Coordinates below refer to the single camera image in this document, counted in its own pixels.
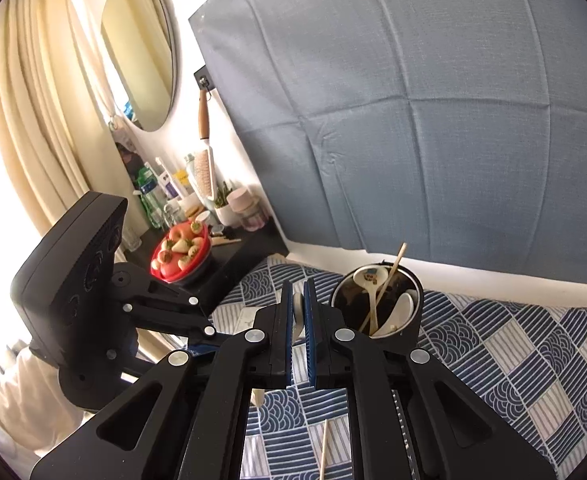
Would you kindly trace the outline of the beige chopstick in holder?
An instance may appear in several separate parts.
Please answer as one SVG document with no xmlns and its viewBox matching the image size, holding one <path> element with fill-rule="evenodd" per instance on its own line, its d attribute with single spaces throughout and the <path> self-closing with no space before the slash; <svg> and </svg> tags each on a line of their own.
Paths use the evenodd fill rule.
<svg viewBox="0 0 587 480">
<path fill-rule="evenodd" d="M 375 300 L 373 302 L 373 305 L 371 306 L 371 314 L 368 316 L 369 333 L 371 335 L 373 333 L 376 333 L 379 328 L 378 316 L 377 316 L 378 304 L 380 304 L 382 297 L 385 296 L 385 293 L 390 285 L 391 278 L 393 278 L 394 274 L 397 273 L 397 268 L 399 267 L 400 262 L 405 255 L 405 252 L 407 250 L 407 246 L 408 246 L 408 244 L 406 242 L 402 243 L 402 245 L 399 249 L 399 252 L 397 253 L 397 258 L 395 258 L 394 263 L 391 266 L 391 269 L 388 271 L 386 281 L 384 281 L 383 284 L 377 289 Z"/>
</svg>

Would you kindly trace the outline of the red fruit bowl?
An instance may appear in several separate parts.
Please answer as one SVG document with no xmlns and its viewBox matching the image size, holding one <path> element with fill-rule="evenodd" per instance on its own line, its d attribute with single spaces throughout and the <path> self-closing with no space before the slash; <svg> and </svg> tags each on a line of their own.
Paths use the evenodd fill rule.
<svg viewBox="0 0 587 480">
<path fill-rule="evenodd" d="M 149 271 L 168 284 L 178 284 L 194 278 L 210 258 L 212 242 L 207 224 L 192 220 L 176 226 L 156 246 Z"/>
</svg>

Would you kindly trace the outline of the beige chopstick on table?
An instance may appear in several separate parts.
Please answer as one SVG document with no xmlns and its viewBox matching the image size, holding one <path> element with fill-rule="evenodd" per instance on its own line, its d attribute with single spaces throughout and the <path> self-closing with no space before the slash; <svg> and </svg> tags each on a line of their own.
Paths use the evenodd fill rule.
<svg viewBox="0 0 587 480">
<path fill-rule="evenodd" d="M 326 464 L 327 464 L 327 446 L 328 446 L 328 434 L 329 434 L 329 420 L 325 419 L 323 422 L 323 435 L 322 435 L 322 452 L 321 461 L 319 462 L 319 480 L 325 480 L 326 478 Z"/>
</svg>

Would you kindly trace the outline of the pink lidded jar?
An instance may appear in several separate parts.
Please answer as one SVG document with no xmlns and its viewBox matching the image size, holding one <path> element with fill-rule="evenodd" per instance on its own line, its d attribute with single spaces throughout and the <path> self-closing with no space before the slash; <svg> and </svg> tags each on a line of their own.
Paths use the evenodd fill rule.
<svg viewBox="0 0 587 480">
<path fill-rule="evenodd" d="M 248 232 L 261 230 L 268 222 L 268 215 L 264 211 L 258 196 L 254 196 L 249 188 L 240 186 L 227 195 L 227 203 L 237 214 L 240 223 Z"/>
</svg>

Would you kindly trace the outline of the black side shelf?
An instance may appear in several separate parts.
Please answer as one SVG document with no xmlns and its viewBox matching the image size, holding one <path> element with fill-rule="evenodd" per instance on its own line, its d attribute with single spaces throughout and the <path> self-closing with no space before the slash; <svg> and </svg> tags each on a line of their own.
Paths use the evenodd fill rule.
<svg viewBox="0 0 587 480">
<path fill-rule="evenodd" d="M 162 280 L 148 278 L 152 250 L 161 242 L 159 232 L 144 233 L 141 237 L 141 248 L 133 254 L 126 252 L 125 257 L 128 266 L 140 268 L 140 271 L 133 274 L 134 278 L 147 278 L 147 281 L 150 281 L 144 284 L 145 292 L 167 292 L 168 298 L 176 299 L 177 292 L 183 290 L 187 297 L 198 299 L 204 313 L 211 314 L 246 274 L 265 262 L 268 256 L 287 256 L 289 252 L 274 219 L 269 219 L 261 230 L 237 230 L 236 235 L 239 242 L 213 247 L 211 255 L 197 271 L 196 276 L 176 285 L 167 285 Z"/>
</svg>

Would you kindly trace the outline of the large white ceramic spoon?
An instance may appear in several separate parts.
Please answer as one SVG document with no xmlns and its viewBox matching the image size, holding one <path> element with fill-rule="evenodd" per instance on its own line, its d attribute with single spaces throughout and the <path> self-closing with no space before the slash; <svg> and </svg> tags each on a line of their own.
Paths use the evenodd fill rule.
<svg viewBox="0 0 587 480">
<path fill-rule="evenodd" d="M 371 335 L 371 338 L 381 339 L 400 333 L 401 330 L 412 321 L 415 313 L 415 301 L 409 292 L 403 294 L 397 299 L 389 318 L 384 322 L 377 332 Z"/>
</svg>

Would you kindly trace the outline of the grey fabric backdrop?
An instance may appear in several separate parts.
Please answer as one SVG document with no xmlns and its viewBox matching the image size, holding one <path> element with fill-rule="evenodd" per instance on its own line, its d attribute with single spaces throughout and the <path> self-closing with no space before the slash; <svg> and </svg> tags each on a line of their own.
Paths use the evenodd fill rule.
<svg viewBox="0 0 587 480">
<path fill-rule="evenodd" d="M 292 242 L 587 283 L 587 0 L 208 0 Z"/>
</svg>

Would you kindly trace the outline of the phone with butterfly case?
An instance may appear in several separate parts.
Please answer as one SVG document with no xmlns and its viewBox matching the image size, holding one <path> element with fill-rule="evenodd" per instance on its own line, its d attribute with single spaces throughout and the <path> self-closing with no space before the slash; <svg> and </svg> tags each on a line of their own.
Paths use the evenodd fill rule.
<svg viewBox="0 0 587 480">
<path fill-rule="evenodd" d="M 245 330 L 251 330 L 255 323 L 256 312 L 260 310 L 260 307 L 244 307 L 240 310 L 234 328 L 232 329 L 233 334 L 242 333 Z"/>
</svg>

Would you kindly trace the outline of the beige curtain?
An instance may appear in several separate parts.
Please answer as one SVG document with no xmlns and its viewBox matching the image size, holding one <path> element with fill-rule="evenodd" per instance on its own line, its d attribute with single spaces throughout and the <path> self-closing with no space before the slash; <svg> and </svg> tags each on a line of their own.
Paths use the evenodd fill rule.
<svg viewBox="0 0 587 480">
<path fill-rule="evenodd" d="M 127 232 L 149 229 L 112 136 L 101 67 L 73 0 L 0 0 L 0 152 L 39 233 L 89 191 L 126 198 Z"/>
</svg>

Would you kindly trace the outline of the small decorated ceramic spoon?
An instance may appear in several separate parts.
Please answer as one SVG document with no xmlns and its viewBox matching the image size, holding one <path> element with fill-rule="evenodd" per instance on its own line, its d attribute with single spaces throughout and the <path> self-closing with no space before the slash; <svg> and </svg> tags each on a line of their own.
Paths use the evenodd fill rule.
<svg viewBox="0 0 587 480">
<path fill-rule="evenodd" d="M 385 266 L 378 266 L 378 264 L 362 266 L 355 271 L 353 276 L 354 283 L 362 287 L 369 297 L 368 321 L 363 323 L 363 327 L 368 326 L 371 335 L 378 330 L 377 304 L 379 290 L 386 289 L 388 278 L 388 269 Z"/>
</svg>

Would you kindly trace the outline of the black utensil holder cup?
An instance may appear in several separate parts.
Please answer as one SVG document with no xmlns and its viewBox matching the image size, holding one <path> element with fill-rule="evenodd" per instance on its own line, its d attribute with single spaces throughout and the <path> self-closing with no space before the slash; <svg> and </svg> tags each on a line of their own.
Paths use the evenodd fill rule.
<svg viewBox="0 0 587 480">
<path fill-rule="evenodd" d="M 392 266 L 391 263 L 387 262 L 377 264 L 378 266 L 385 266 L 388 271 Z M 359 287 L 359 285 L 354 283 L 353 276 L 355 271 L 345 275 L 336 288 L 333 289 L 329 303 L 331 307 L 338 309 L 342 313 L 344 323 L 348 328 L 351 328 L 354 332 L 359 332 L 371 337 L 369 327 L 363 327 L 363 323 L 368 321 L 369 297 L 362 287 Z M 425 301 L 425 298 L 423 298 L 423 285 L 421 285 L 417 276 L 412 271 L 406 269 L 405 266 L 399 266 L 397 268 L 397 273 L 391 278 L 385 296 L 382 297 L 380 304 L 378 304 L 377 307 L 379 328 L 384 322 L 386 322 L 387 318 L 389 318 L 391 311 L 397 303 L 397 299 L 399 299 L 403 292 L 409 292 L 413 296 L 416 309 L 412 321 L 404 328 L 404 330 L 401 330 L 400 333 L 396 333 L 392 336 L 403 335 L 408 332 L 409 327 L 417 326 L 419 324 L 421 308 L 423 307 L 423 301 Z"/>
</svg>

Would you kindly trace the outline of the green bottle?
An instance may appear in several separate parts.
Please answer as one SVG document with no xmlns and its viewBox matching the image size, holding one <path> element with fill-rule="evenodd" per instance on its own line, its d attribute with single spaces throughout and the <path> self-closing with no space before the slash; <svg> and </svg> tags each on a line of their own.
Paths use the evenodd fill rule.
<svg viewBox="0 0 587 480">
<path fill-rule="evenodd" d="M 165 195 L 153 172 L 147 166 L 142 166 L 138 170 L 137 186 L 152 226 L 155 229 L 164 229 Z"/>
</svg>

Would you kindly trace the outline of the wooden handled brush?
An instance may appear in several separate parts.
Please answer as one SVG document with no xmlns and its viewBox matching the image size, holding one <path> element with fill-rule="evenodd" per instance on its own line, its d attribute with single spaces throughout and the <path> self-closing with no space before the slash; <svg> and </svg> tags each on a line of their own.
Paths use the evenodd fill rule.
<svg viewBox="0 0 587 480">
<path fill-rule="evenodd" d="M 211 202 L 216 197 L 216 171 L 213 151 L 210 145 L 210 116 L 208 116 L 208 78 L 199 78 L 199 140 L 201 151 L 194 156 L 194 176 L 197 179 L 200 191 Z"/>
</svg>

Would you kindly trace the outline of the oval wall mirror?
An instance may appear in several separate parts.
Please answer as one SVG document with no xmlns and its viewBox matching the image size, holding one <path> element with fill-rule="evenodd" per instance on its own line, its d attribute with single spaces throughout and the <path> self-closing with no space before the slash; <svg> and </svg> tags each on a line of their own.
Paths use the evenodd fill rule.
<svg viewBox="0 0 587 480">
<path fill-rule="evenodd" d="M 164 0 L 107 0 L 100 32 L 126 95 L 121 110 L 141 130 L 159 130 L 173 106 L 177 74 Z"/>
</svg>

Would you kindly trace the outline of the white potted plant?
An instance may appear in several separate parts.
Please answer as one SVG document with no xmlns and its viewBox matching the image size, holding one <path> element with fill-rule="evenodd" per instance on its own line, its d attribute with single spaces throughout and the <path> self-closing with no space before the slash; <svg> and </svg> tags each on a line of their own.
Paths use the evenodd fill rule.
<svg viewBox="0 0 587 480">
<path fill-rule="evenodd" d="M 220 221 L 220 224 L 223 224 L 223 226 L 228 226 L 228 228 L 238 228 L 238 226 L 240 226 L 239 217 L 228 204 L 228 195 L 230 192 L 231 188 L 225 181 L 222 181 L 217 185 L 214 197 L 215 213 L 218 221 Z"/>
</svg>

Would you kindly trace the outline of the blue patterned tablecloth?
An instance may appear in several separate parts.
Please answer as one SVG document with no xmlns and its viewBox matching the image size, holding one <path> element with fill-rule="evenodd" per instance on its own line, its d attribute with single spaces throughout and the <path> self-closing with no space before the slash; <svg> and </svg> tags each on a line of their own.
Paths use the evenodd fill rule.
<svg viewBox="0 0 587 480">
<path fill-rule="evenodd" d="M 559 478 L 587 475 L 587 309 L 428 292 L 418 344 L 544 454 Z M 303 338 L 292 358 L 292 385 L 249 412 L 241 477 L 316 478 L 328 419 L 326 470 L 349 478 L 347 398 L 310 385 Z"/>
</svg>

